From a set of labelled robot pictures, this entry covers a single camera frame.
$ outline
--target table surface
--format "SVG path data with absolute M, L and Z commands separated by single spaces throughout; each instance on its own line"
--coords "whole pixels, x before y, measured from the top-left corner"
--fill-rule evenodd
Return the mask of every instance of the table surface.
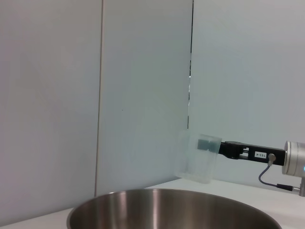
M 283 229 L 305 228 L 305 198 L 296 194 L 272 191 L 213 180 L 200 184 L 178 179 L 149 188 L 172 188 L 214 194 L 234 199 L 264 211 L 273 217 Z M 72 209 L 29 219 L 1 227 L 1 229 L 66 229 L 66 219 Z

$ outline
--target label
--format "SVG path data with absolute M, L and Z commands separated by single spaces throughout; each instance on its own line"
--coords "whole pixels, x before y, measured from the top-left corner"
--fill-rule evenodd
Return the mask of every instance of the label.
M 259 158 L 267 158 L 267 153 L 263 153 L 263 152 L 255 152 L 255 157 L 259 157 Z

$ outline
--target white panel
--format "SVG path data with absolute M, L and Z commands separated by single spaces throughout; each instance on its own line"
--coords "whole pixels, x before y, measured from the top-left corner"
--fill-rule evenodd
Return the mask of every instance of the white panel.
M 304 12 L 300 0 L 195 1 L 192 130 L 278 148 L 305 142 Z M 263 186 L 265 167 L 219 156 L 215 178 Z M 279 166 L 264 179 L 300 183 Z
M 0 225 L 94 195 L 101 0 L 0 1 Z
M 174 179 L 192 0 L 105 0 L 97 194 Z

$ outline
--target metal bowl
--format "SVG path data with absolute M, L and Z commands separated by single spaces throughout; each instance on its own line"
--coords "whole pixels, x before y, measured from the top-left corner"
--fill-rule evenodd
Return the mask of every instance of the metal bowl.
M 138 189 L 110 193 L 75 208 L 68 229 L 281 229 L 249 205 L 214 195 Z

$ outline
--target black cable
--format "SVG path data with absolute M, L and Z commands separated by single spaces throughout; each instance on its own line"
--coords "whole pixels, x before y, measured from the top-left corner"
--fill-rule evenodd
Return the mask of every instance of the black cable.
M 267 172 L 267 170 L 270 168 L 270 166 L 267 166 L 267 168 L 259 175 L 258 179 L 259 181 L 264 184 L 264 185 L 269 185 L 269 186 L 273 186 L 273 187 L 277 187 L 277 188 L 281 188 L 281 189 L 284 189 L 284 190 L 287 190 L 287 191 L 292 191 L 293 190 L 293 186 L 291 185 L 281 185 L 281 184 L 277 184 L 277 185 L 274 185 L 274 184 L 270 184 L 270 183 L 266 183 L 266 182 L 263 182 L 262 181 L 262 175 L 264 175 L 265 172 Z
M 266 182 L 263 182 L 262 181 L 262 175 L 264 175 L 265 172 L 267 172 L 267 170 L 270 168 L 270 166 L 267 166 L 267 168 L 259 175 L 258 179 L 261 183 L 263 183 L 264 185 L 270 185 L 270 186 L 273 186 L 273 187 L 277 187 L 276 185 L 274 184 L 269 184 L 269 183 L 266 183 Z

